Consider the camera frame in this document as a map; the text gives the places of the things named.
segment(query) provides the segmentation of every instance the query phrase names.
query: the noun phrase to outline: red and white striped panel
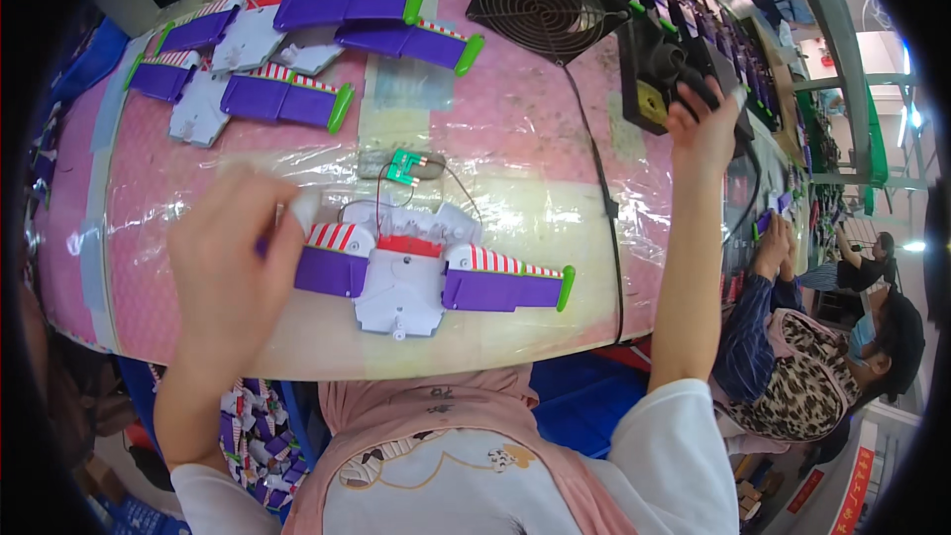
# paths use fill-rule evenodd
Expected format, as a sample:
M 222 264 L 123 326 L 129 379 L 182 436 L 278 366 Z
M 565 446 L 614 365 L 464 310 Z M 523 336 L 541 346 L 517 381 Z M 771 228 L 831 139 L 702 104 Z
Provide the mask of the red and white striped panel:
M 307 245 L 343 252 L 356 227 L 353 223 L 315 223 L 307 236 Z
M 441 34 L 446 34 L 447 36 L 451 36 L 451 37 L 456 38 L 456 39 L 458 39 L 458 40 L 465 40 L 465 39 L 466 39 L 465 36 L 462 36 L 462 35 L 460 35 L 460 34 L 457 34 L 457 33 L 454 32 L 454 31 L 449 31 L 449 30 L 446 29 L 445 27 L 439 27 L 439 26 L 436 25 L 435 23 L 431 23 L 431 22 L 429 22 L 429 21 L 424 21 L 424 20 L 420 19 L 420 22 L 417 23 L 417 25 L 418 25 L 419 27 L 422 27 L 423 29 L 432 29 L 433 31 L 438 31 L 438 32 L 440 32 Z
M 469 248 L 473 258 L 473 270 L 494 270 L 518 274 L 521 263 L 514 256 L 500 255 L 475 244 L 469 244 Z
M 248 77 L 265 77 L 273 78 L 278 81 L 289 81 L 294 78 L 297 73 L 290 70 L 286 66 L 280 66 L 273 62 L 268 62 L 265 66 L 259 66 L 253 71 L 247 73 Z
M 337 93 L 337 88 L 326 83 L 321 83 L 316 80 L 314 77 L 304 77 L 303 75 L 295 75 L 293 83 L 295 85 L 303 85 L 304 87 L 313 87 L 314 89 L 323 89 L 324 91 L 329 91 L 332 94 Z
M 177 66 L 183 69 L 190 69 L 201 61 L 201 56 L 194 50 L 180 50 L 178 52 L 165 52 L 157 56 L 149 56 L 142 59 L 145 64 L 167 64 Z
M 211 15 L 212 13 L 223 11 L 224 7 L 227 6 L 229 2 L 231 2 L 231 0 L 215 0 L 211 4 L 207 4 L 199 9 L 198 12 L 192 16 L 192 18 L 200 18 L 204 17 L 205 15 Z
M 551 270 L 550 268 L 535 267 L 534 265 L 525 265 L 525 274 L 539 275 L 542 277 L 554 277 L 555 279 L 561 279 L 560 270 Z

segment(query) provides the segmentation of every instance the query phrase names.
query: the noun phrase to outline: fan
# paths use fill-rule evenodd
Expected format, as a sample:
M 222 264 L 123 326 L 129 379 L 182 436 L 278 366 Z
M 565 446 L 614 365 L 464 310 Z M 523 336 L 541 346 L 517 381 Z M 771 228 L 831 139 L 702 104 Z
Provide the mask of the fan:
M 466 16 L 564 66 L 628 19 L 624 0 L 472 0 Z

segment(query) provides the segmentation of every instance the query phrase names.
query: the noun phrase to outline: pile of toy parts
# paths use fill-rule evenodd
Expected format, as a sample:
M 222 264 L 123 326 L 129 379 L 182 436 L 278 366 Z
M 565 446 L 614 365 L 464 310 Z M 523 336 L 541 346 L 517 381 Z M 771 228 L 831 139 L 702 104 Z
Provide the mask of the pile of toy parts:
M 234 480 L 272 512 L 290 504 L 310 472 L 269 380 L 239 379 L 221 396 L 220 446 Z

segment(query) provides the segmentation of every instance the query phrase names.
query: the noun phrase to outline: face mask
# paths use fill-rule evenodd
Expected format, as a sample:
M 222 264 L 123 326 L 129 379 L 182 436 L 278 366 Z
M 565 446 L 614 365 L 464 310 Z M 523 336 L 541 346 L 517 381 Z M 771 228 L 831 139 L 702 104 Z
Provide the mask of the face mask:
M 868 364 L 862 359 L 862 347 L 875 340 L 875 321 L 872 315 L 864 315 L 855 323 L 848 338 L 848 359 L 860 366 Z

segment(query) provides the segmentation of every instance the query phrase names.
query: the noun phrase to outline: blue tape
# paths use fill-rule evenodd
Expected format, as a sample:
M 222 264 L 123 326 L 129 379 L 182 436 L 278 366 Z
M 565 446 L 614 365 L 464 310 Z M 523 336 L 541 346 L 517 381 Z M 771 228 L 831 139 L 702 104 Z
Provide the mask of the blue tape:
M 102 222 L 84 219 L 79 226 L 79 271 L 83 280 L 83 304 L 90 311 L 106 311 L 106 295 L 103 293 L 103 241 Z

